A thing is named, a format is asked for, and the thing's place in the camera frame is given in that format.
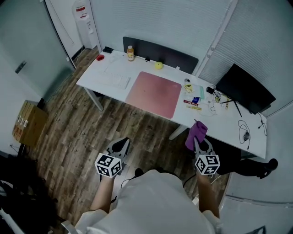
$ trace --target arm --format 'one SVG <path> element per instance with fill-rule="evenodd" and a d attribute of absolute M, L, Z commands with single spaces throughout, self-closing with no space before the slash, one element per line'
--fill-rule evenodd
<path fill-rule="evenodd" d="M 197 172 L 199 209 L 201 212 L 210 210 L 217 218 L 220 218 L 216 196 L 207 175 Z"/>
<path fill-rule="evenodd" d="M 113 192 L 114 178 L 103 176 L 98 191 L 90 207 L 91 211 L 103 210 L 106 213 L 110 211 L 111 196 Z"/>

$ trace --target desk leg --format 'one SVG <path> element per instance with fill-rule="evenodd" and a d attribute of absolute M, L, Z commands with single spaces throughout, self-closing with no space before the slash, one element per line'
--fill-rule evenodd
<path fill-rule="evenodd" d="M 97 108 L 100 111 L 103 111 L 104 107 L 102 106 L 102 104 L 100 103 L 100 101 L 98 100 L 97 96 L 95 95 L 95 93 L 92 90 L 89 90 L 87 88 L 84 88 L 87 92 L 87 94 L 90 96 L 90 98 L 92 99 L 92 101 L 96 104 Z"/>
<path fill-rule="evenodd" d="M 176 137 L 178 137 L 182 132 L 184 132 L 188 127 L 184 125 L 180 125 L 169 137 L 169 140 L 174 140 Z"/>

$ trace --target white desk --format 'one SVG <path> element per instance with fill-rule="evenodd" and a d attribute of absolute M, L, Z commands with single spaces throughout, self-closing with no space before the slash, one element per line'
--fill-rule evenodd
<path fill-rule="evenodd" d="M 184 86 L 185 78 L 188 78 L 192 84 L 203 86 L 205 97 L 210 95 L 206 92 L 206 87 L 210 85 L 210 83 L 172 67 L 164 65 L 163 69 L 157 70 L 154 68 L 153 61 L 146 62 L 144 59 L 138 57 L 136 57 L 134 61 L 129 62 L 124 52 L 113 51 L 111 54 L 102 54 L 105 56 L 104 60 L 94 60 L 77 82 L 79 86 L 85 88 L 91 99 L 101 111 L 103 110 L 103 107 L 93 91 L 125 102 L 138 74 L 142 71 L 177 82 L 181 84 L 182 87 Z M 97 76 L 101 75 L 105 70 L 113 74 L 131 77 L 126 89 L 123 90 L 110 85 L 98 83 Z M 181 126 L 170 136 L 170 140 L 174 139 L 185 129 L 190 128 L 195 123 L 196 119 L 203 122 L 208 127 L 208 136 L 248 151 L 261 158 L 266 157 L 266 136 L 264 135 L 262 127 L 258 129 L 261 125 L 259 115 L 250 114 L 247 109 L 238 104 L 242 114 L 241 118 L 234 103 L 230 102 L 227 110 L 225 108 L 219 108 L 220 111 L 217 110 L 217 115 L 211 116 L 211 114 L 205 112 L 204 109 L 202 111 L 197 111 L 186 108 L 187 104 L 183 102 L 183 99 L 184 88 L 181 90 L 174 116 L 170 119 Z M 244 120 L 250 129 L 251 140 L 248 150 L 248 141 L 244 144 L 239 142 L 238 120 Z M 266 124 L 266 118 L 263 115 L 262 120 Z"/>

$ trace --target person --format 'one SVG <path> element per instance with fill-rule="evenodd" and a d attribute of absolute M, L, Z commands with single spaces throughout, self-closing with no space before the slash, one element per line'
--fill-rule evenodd
<path fill-rule="evenodd" d="M 76 230 L 80 234 L 217 234 L 219 210 L 210 181 L 197 173 L 199 207 L 188 198 L 182 181 L 150 170 L 131 179 L 119 191 L 110 211 L 114 178 L 103 177 L 89 212 Z"/>

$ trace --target pink mouse pad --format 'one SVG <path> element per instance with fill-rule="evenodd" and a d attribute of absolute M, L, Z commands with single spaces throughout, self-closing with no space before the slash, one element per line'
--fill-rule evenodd
<path fill-rule="evenodd" d="M 126 103 L 166 118 L 172 118 L 181 87 L 181 84 L 163 77 L 140 72 L 126 98 Z"/>

